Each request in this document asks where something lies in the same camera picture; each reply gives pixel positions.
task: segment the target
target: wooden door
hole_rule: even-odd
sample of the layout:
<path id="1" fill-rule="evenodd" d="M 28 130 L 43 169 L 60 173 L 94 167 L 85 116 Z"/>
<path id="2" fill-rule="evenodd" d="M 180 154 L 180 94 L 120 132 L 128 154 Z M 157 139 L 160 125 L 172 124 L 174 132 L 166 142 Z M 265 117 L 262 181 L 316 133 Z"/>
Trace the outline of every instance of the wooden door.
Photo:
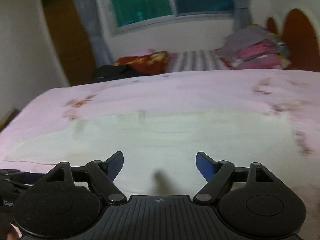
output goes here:
<path id="1" fill-rule="evenodd" d="M 89 37 L 73 0 L 42 0 L 49 32 L 71 86 L 88 83 L 96 68 Z"/>

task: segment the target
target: crosshair symbol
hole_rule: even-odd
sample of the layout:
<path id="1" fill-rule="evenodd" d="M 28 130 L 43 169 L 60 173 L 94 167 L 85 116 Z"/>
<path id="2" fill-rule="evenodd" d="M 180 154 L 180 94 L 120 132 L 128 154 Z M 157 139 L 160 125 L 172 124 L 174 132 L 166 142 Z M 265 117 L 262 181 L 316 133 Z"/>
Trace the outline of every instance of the crosshair symbol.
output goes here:
<path id="1" fill-rule="evenodd" d="M 164 199 L 163 199 L 163 198 L 157 198 L 156 201 L 157 201 L 158 203 L 162 203 L 162 202 L 164 201 Z"/>

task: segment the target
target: pile of blankets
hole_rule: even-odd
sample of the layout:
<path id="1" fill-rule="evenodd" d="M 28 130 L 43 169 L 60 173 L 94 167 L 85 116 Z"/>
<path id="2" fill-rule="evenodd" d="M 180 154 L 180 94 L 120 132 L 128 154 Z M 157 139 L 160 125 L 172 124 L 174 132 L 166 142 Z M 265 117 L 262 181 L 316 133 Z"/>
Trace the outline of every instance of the pile of blankets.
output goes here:
<path id="1" fill-rule="evenodd" d="M 217 51 L 229 69 L 285 69 L 290 65 L 287 46 L 277 34 L 259 25 L 229 35 L 225 45 Z"/>

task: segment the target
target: black circular disc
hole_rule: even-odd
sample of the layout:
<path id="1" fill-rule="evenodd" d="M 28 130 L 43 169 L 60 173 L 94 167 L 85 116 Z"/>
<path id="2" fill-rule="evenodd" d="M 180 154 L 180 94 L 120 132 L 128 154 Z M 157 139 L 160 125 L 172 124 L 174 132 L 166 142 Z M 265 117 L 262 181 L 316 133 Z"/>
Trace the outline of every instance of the black circular disc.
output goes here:
<path id="1" fill-rule="evenodd" d="M 297 232 L 306 210 L 296 196 L 281 190 L 261 192 L 240 188 L 227 193 L 219 203 L 222 219 L 249 237 L 278 238 Z"/>
<path id="2" fill-rule="evenodd" d="M 57 239 L 84 231 L 95 222 L 99 213 L 99 199 L 79 187 L 57 194 L 26 192 L 13 210 L 17 225 L 29 235 Z"/>

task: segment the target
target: striped mattress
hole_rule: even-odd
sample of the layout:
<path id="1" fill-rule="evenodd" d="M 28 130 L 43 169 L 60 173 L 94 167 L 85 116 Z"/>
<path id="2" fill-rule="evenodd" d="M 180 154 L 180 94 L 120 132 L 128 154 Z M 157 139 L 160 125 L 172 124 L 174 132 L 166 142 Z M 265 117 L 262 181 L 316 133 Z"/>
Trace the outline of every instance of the striped mattress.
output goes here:
<path id="1" fill-rule="evenodd" d="M 170 54 L 166 72 L 228 70 L 215 50 L 193 50 Z"/>

